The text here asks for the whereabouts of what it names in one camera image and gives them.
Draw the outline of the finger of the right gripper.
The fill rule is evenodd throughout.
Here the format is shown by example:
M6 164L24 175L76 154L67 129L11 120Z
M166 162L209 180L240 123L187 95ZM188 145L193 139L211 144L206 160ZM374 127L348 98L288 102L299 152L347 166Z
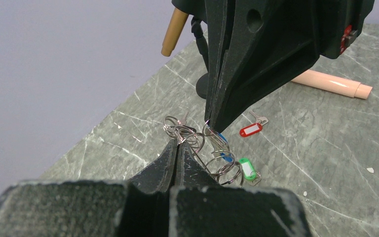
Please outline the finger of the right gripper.
M300 35L270 48L254 47L249 55L237 43L223 56L210 126L224 131L248 107L309 69L319 58L313 42Z
M234 1L206 0L205 9L208 27L208 83L205 119L214 120L214 97L221 73L223 56L229 46L234 21Z

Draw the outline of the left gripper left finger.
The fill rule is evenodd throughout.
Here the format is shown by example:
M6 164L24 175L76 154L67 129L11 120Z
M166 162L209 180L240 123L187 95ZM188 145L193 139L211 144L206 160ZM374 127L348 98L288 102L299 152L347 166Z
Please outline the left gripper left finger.
M28 180L0 196L0 237L166 237L178 144L129 180Z

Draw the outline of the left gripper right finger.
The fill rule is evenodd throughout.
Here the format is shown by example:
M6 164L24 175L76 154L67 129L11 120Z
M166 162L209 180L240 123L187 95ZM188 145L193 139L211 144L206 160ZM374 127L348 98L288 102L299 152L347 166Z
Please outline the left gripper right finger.
M168 190L170 237L310 237L304 207L282 188L187 186Z

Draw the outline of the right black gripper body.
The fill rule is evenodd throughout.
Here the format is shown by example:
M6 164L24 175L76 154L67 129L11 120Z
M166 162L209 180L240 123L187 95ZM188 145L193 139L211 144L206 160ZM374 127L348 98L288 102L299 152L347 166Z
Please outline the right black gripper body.
M252 55L256 45L270 48L300 35L315 52L338 58L361 34L372 0L175 0L180 11L205 22L211 48L237 43Z

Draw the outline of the blue key tag with key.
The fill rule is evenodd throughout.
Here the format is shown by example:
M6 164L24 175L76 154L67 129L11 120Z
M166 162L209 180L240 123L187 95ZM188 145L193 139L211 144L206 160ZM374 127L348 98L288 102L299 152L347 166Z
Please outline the blue key tag with key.
M213 131L209 126L205 130L205 134L213 147L213 156L215 158L222 158L226 162L233 162L234 157L230 152L230 148L225 137Z

